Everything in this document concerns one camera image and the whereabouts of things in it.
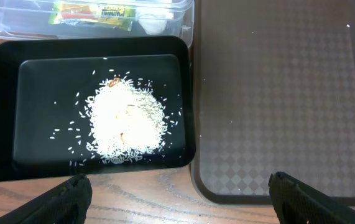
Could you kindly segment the green orange snack wrapper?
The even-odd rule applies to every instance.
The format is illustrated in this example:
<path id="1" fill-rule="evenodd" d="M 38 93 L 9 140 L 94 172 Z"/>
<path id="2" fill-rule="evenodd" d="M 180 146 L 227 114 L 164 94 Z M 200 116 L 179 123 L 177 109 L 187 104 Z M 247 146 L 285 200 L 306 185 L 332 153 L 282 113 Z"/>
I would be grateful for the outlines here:
<path id="1" fill-rule="evenodd" d="M 136 10 L 122 5 L 66 4 L 56 2 L 48 23 L 69 26 L 101 26 L 131 31 Z"/>

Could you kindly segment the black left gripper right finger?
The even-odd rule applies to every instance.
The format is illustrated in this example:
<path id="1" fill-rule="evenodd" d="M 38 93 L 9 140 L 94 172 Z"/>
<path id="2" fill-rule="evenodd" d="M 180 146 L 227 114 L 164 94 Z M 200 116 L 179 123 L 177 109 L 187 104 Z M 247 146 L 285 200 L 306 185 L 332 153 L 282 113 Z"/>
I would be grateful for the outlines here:
<path id="1" fill-rule="evenodd" d="M 355 210 L 284 172 L 271 174 L 268 186 L 280 223 L 355 223 Z"/>

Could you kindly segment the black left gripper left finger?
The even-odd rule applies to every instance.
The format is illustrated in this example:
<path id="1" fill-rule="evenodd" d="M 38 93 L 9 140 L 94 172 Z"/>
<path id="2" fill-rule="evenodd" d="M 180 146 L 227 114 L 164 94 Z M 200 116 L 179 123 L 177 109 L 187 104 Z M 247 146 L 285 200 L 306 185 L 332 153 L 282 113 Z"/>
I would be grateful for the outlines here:
<path id="1" fill-rule="evenodd" d="M 74 175 L 0 217 L 0 224 L 84 223 L 93 190 L 84 174 Z"/>

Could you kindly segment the pile of rice grains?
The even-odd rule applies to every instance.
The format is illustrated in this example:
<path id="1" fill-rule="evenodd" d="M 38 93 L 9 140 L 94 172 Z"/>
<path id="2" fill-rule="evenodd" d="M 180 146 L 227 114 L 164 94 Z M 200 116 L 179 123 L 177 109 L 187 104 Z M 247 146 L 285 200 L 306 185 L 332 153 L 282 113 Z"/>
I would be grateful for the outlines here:
<path id="1" fill-rule="evenodd" d="M 54 102 L 42 144 L 73 166 L 150 163 L 186 149 L 180 64 L 173 55 L 56 62 L 65 101 Z"/>

